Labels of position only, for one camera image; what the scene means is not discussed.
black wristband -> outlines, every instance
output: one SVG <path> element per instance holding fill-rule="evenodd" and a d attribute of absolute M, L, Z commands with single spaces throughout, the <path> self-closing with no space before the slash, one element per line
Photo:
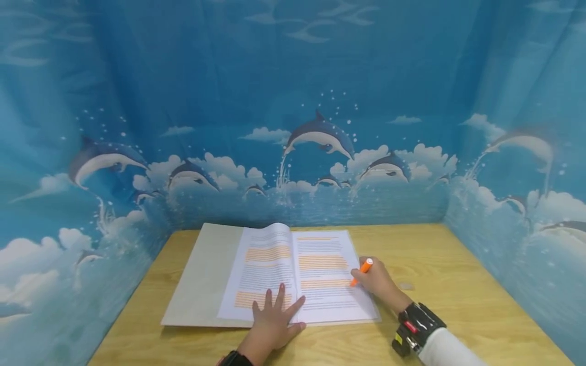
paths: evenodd
<path fill-rule="evenodd" d="M 411 303 L 399 313 L 399 322 L 404 324 L 411 333 L 413 340 L 419 347 L 425 347 L 427 338 L 439 328 L 446 328 L 446 324 L 422 303 Z"/>
<path fill-rule="evenodd" d="M 220 362 L 218 366 L 254 366 L 245 355 L 238 351 L 228 353 L 226 357 Z"/>
<path fill-rule="evenodd" d="M 445 323 L 422 303 L 411 303 L 398 318 L 399 328 L 391 345 L 401 357 L 411 351 L 419 353 L 433 332 L 446 328 Z"/>

beige folder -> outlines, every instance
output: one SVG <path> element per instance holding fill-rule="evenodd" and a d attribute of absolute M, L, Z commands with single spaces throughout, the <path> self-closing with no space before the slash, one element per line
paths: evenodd
<path fill-rule="evenodd" d="M 227 328 L 252 326 L 251 321 L 217 317 L 243 231 L 243 227 L 208 223 L 203 225 L 161 325 Z M 378 321 L 380 321 L 380 314 L 379 318 L 374 320 L 335 321 L 307 325 L 329 326 Z"/>

book page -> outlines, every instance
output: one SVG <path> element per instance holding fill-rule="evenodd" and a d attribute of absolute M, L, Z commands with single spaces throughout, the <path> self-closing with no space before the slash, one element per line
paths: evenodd
<path fill-rule="evenodd" d="M 305 304 L 298 321 L 327 323 L 380 318 L 370 294 L 350 287 L 359 261 L 347 231 L 292 232 L 298 296 Z"/>
<path fill-rule="evenodd" d="M 218 318 L 253 321 L 253 301 L 262 309 L 270 288 L 274 302 L 281 282 L 286 287 L 283 307 L 297 299 L 290 238 L 285 224 L 244 228 L 234 263 L 224 264 L 232 265 L 232 270 Z"/>

hand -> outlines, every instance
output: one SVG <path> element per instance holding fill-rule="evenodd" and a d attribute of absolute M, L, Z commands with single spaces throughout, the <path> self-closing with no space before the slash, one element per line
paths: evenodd
<path fill-rule="evenodd" d="M 365 289 L 378 297 L 389 309 L 399 314 L 409 306 L 413 300 L 403 293 L 391 279 L 384 267 L 384 263 L 373 256 L 361 256 L 360 265 L 371 258 L 373 265 L 369 271 L 362 273 L 358 269 L 352 269 L 350 274 L 358 280 Z"/>
<path fill-rule="evenodd" d="M 254 366 L 260 366 L 266 361 L 272 350 L 285 346 L 297 334 L 305 329 L 305 323 L 296 323 L 291 327 L 289 322 L 305 303 L 305 296 L 301 296 L 289 309 L 283 311 L 285 299 L 285 284 L 279 286 L 279 294 L 272 303 L 272 292 L 267 290 L 264 308 L 260 310 L 258 303 L 253 302 L 254 324 L 240 346 L 238 352 L 245 355 Z"/>

wrinkled fabric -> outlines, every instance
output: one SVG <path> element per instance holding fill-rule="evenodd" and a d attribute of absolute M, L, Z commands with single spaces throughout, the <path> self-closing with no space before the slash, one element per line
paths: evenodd
<path fill-rule="evenodd" d="M 0 364 L 87 362 L 176 230 L 442 220 L 586 362 L 584 9 L 0 0 Z"/>

